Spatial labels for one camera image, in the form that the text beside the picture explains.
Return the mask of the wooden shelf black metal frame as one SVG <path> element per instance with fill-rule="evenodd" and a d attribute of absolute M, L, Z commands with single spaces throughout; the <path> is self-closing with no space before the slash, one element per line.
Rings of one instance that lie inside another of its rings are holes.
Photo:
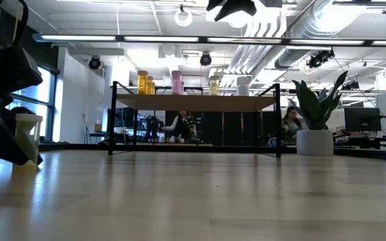
<path fill-rule="evenodd" d="M 281 157 L 281 101 L 280 85 L 273 84 L 265 89 L 258 96 L 209 96 L 209 95 L 146 95 L 134 94 L 127 89 L 126 94 L 118 94 L 117 87 L 121 84 L 114 81 L 111 94 L 111 111 L 109 116 L 109 142 L 107 151 L 109 155 L 117 149 L 115 144 L 115 109 L 116 103 L 122 104 L 134 110 L 134 117 L 137 117 L 138 110 L 190 110 L 196 112 L 252 112 L 257 114 L 265 107 L 274 105 L 276 110 L 275 117 L 275 134 L 277 144 L 275 147 L 266 147 L 261 150 L 257 143 L 252 147 L 223 147 L 223 146 L 187 146 L 183 150 L 192 153 L 257 153 L 257 154 L 275 154 L 277 158 Z"/>

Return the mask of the large window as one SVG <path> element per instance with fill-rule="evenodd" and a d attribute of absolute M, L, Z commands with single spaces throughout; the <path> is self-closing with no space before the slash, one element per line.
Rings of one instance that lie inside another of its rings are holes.
<path fill-rule="evenodd" d="M 30 86 L 13 92 L 13 102 L 6 106 L 11 110 L 15 107 L 26 107 L 43 117 L 40 127 L 40 138 L 51 141 L 54 125 L 56 77 L 57 75 L 46 68 L 38 66 L 43 82 L 37 86 Z"/>

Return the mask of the black computer monitor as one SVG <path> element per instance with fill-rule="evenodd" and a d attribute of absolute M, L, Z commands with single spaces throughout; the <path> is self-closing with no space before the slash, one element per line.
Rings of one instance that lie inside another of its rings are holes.
<path fill-rule="evenodd" d="M 381 131 L 381 113 L 378 108 L 345 108 L 344 123 L 349 132 L 378 132 Z"/>

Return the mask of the black partition panel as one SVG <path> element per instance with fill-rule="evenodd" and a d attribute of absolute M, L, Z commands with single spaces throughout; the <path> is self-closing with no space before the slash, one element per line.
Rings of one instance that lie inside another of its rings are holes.
<path fill-rule="evenodd" d="M 198 134 L 214 146 L 266 146 L 275 136 L 274 112 L 203 112 L 198 116 Z"/>

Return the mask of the black metal rig frame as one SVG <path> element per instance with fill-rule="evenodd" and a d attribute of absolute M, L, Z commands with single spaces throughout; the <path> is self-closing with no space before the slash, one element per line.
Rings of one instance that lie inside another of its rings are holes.
<path fill-rule="evenodd" d="M 108 149 L 108 145 L 98 144 L 45 143 L 39 145 L 39 150 L 41 152 L 62 150 L 107 151 Z M 277 149 L 273 147 L 219 147 L 194 144 L 172 145 L 171 143 L 138 143 L 136 145 L 115 145 L 113 147 L 113 151 L 277 154 Z M 333 152 L 335 155 L 340 156 L 386 160 L 386 150 L 334 148 Z"/>

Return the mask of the silver ventilation duct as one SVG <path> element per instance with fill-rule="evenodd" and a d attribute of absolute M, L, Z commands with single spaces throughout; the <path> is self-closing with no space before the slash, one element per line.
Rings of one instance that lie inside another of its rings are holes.
<path fill-rule="evenodd" d="M 287 31 L 288 38 L 333 38 L 348 27 L 365 7 L 334 5 L 334 1 L 316 0 L 303 16 Z"/>

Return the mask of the snake plant white pot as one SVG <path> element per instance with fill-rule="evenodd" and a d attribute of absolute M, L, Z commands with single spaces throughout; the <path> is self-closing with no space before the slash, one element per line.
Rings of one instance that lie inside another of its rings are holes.
<path fill-rule="evenodd" d="M 330 156 L 334 154 L 332 131 L 325 129 L 332 112 L 338 107 L 341 94 L 337 90 L 343 85 L 348 72 L 343 72 L 334 83 L 329 94 L 323 89 L 317 96 L 302 80 L 293 80 L 296 86 L 298 106 L 290 100 L 298 114 L 306 123 L 307 129 L 296 134 L 298 155 Z"/>

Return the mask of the pink pill bottle white cap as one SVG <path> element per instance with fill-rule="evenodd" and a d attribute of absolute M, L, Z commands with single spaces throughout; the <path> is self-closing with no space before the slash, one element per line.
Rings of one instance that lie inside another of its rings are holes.
<path fill-rule="evenodd" d="M 171 78 L 172 78 L 172 94 L 181 95 L 183 93 L 181 71 L 173 70 L 171 72 Z"/>

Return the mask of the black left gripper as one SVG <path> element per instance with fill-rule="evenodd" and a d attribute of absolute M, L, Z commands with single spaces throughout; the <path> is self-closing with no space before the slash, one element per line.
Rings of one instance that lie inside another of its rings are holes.
<path fill-rule="evenodd" d="M 21 47 L 0 49 L 0 93 L 11 93 L 43 82 L 38 65 L 32 56 Z M 43 159 L 39 153 L 28 155 L 21 142 L 16 138 L 15 118 L 24 115 L 37 117 L 26 107 L 15 107 L 8 110 L 0 98 L 0 159 L 16 165 L 25 165 L 33 161 L 37 165 Z"/>

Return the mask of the overhead LED light bar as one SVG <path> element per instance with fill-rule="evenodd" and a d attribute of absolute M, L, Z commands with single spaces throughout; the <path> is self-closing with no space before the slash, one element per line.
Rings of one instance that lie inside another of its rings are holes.
<path fill-rule="evenodd" d="M 227 44 L 257 46 L 330 46 L 356 48 L 386 48 L 386 39 L 300 39 L 282 37 L 208 37 L 165 35 L 50 35 L 33 34 L 36 42 L 95 42 L 141 44 Z"/>

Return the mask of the person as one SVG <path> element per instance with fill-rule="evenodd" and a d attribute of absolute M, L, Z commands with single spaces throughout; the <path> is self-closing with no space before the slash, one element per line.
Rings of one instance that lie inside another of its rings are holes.
<path fill-rule="evenodd" d="M 297 132 L 303 129 L 294 106 L 289 106 L 282 118 L 282 135 L 286 143 L 296 143 Z"/>
<path fill-rule="evenodd" d="M 196 121 L 188 110 L 181 110 L 171 125 L 163 128 L 178 140 L 195 141 L 197 139 Z"/>

